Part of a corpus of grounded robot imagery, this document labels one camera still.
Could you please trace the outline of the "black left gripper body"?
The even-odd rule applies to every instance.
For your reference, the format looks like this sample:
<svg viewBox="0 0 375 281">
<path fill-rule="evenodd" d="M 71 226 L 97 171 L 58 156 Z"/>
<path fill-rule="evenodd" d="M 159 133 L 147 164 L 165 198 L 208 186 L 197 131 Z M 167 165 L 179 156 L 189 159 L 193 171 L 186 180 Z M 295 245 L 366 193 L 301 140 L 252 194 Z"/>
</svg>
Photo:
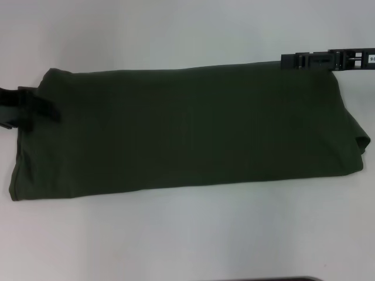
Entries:
<svg viewBox="0 0 375 281">
<path fill-rule="evenodd" d="M 17 90 L 6 90 L 1 88 L 1 118 L 26 118 L 26 111 L 19 105 L 22 90 L 26 89 L 19 87 Z"/>
</svg>

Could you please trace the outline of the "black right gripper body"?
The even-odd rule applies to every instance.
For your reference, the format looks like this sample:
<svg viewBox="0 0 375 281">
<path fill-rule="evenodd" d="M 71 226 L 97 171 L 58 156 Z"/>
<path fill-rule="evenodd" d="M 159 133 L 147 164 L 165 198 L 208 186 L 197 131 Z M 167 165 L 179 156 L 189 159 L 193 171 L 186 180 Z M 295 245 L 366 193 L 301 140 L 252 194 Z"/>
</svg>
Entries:
<svg viewBox="0 0 375 281">
<path fill-rule="evenodd" d="M 333 71 L 374 70 L 374 48 L 331 49 Z"/>
</svg>

